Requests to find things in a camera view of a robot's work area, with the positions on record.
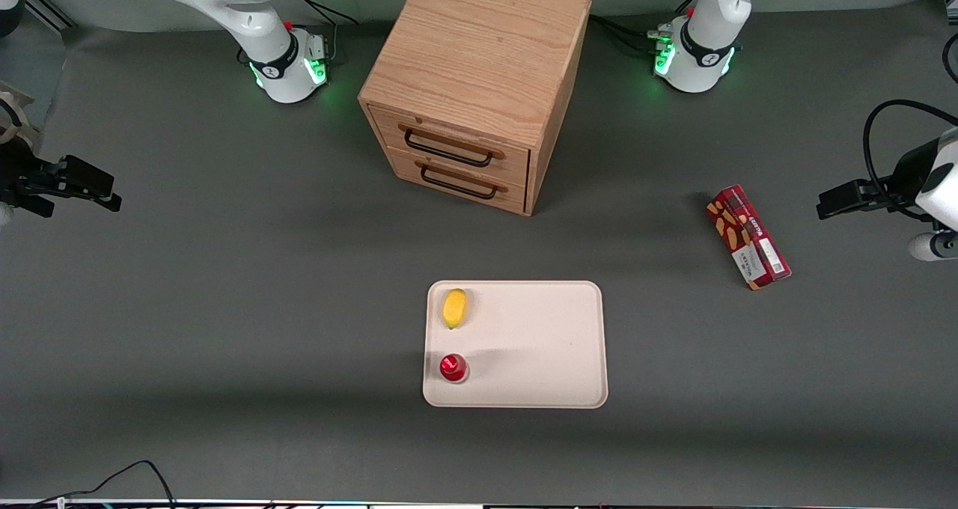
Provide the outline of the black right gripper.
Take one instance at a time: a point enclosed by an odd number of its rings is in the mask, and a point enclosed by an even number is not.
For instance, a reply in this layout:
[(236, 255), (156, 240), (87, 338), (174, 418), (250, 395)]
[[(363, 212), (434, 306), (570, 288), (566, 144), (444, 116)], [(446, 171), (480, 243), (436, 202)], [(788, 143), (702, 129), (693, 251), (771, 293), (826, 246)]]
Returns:
[[(22, 209), (41, 218), (52, 218), (55, 203), (43, 197), (63, 195), (58, 175), (63, 165), (51, 163), (33, 154), (23, 144), (3, 144), (1, 150), (1, 201), (11, 209)], [(75, 156), (66, 156), (66, 182), (98, 198), (96, 204), (119, 212), (122, 198), (113, 193), (115, 178), (95, 165)]]

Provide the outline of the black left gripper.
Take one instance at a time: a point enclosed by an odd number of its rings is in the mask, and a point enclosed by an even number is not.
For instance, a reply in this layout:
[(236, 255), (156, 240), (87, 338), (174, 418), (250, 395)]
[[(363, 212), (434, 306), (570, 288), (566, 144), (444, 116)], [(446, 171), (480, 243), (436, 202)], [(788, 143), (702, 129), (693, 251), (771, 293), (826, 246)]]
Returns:
[(931, 218), (930, 213), (919, 208), (916, 198), (930, 176), (938, 152), (939, 140), (934, 138), (903, 154), (890, 175), (873, 178), (876, 185), (882, 186), (886, 196), (873, 196), (873, 184), (869, 180), (852, 180), (830, 189), (829, 199), (819, 199), (818, 219), (869, 211), (872, 199), (871, 211), (886, 210), (910, 218)]

